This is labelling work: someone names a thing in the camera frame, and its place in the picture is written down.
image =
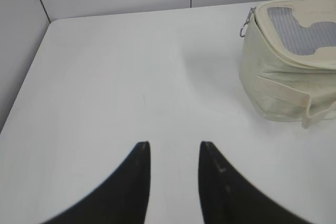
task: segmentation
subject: beige bag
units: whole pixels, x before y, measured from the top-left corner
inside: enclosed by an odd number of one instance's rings
[[[336,118],[336,0],[267,2],[247,24],[240,79],[259,114],[304,128]]]

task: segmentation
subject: gray mesh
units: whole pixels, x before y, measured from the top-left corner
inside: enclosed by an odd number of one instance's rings
[[[305,28],[291,8],[270,7],[267,12],[283,45],[293,54],[312,55],[320,47],[336,46],[336,23],[318,22]]]

